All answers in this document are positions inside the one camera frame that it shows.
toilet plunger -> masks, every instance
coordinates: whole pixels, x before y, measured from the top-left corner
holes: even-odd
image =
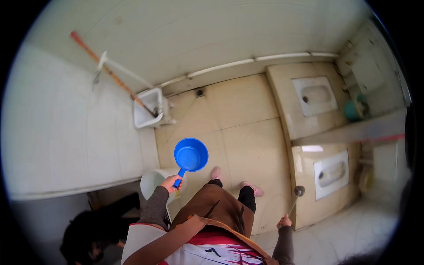
[[[304,186],[296,186],[294,188],[294,193],[296,194],[296,199],[294,200],[294,203],[293,203],[293,205],[290,208],[290,211],[288,213],[288,216],[290,216],[291,211],[293,211],[293,208],[296,205],[297,199],[299,199],[299,197],[302,197],[305,194],[305,187]]]

gray sleeve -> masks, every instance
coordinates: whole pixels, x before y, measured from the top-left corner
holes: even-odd
[[[272,257],[278,261],[280,265],[293,263],[293,228],[291,226],[283,226],[278,229],[278,241],[275,246]]]
[[[141,211],[139,223],[154,223],[165,231],[168,227],[163,221],[166,214],[166,202],[169,197],[169,192],[165,187],[157,186],[152,196],[147,200],[146,207]]]

pink sneaker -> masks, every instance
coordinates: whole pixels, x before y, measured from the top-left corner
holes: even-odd
[[[220,167],[214,167],[212,169],[211,179],[219,179],[219,180],[221,180],[221,168]]]
[[[243,188],[243,187],[246,187],[246,186],[249,186],[250,188],[253,189],[253,193],[254,193],[255,197],[262,197],[265,194],[265,192],[261,188],[255,187],[247,181],[242,181],[240,187]]]

brown apron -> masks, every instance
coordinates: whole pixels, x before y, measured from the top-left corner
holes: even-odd
[[[170,231],[130,255],[123,265],[155,265],[169,257],[206,225],[225,229],[263,257],[264,264],[278,265],[249,239],[253,212],[218,185],[207,184],[174,218]]]

wall-mounted pipe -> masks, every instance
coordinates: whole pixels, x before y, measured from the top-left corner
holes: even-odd
[[[241,64],[249,64],[249,63],[254,63],[256,61],[266,61],[266,60],[274,60],[274,59],[281,59],[281,58],[292,58],[292,57],[331,57],[331,58],[337,58],[338,55],[335,53],[309,53],[309,52],[305,52],[305,53],[284,53],[284,54],[276,54],[276,55],[268,55],[268,56],[261,56],[261,57],[256,57],[256,58],[252,58],[252,59],[246,59],[246,60],[241,60],[241,61],[235,61],[232,63],[228,63],[228,64],[222,64],[222,65],[218,65],[218,66],[214,66],[211,68],[207,68],[204,70],[200,70],[197,72],[193,72],[190,74],[186,74],[177,78],[174,78],[172,80],[166,81],[160,85],[158,85],[157,87],[165,87],[168,86],[170,84],[182,81],[186,78],[192,78],[196,75],[201,75],[204,73],[208,73],[211,71],[215,71],[215,70],[220,70],[223,68],[228,68],[228,67],[232,67],[232,66],[236,66],[236,65],[241,65]]]

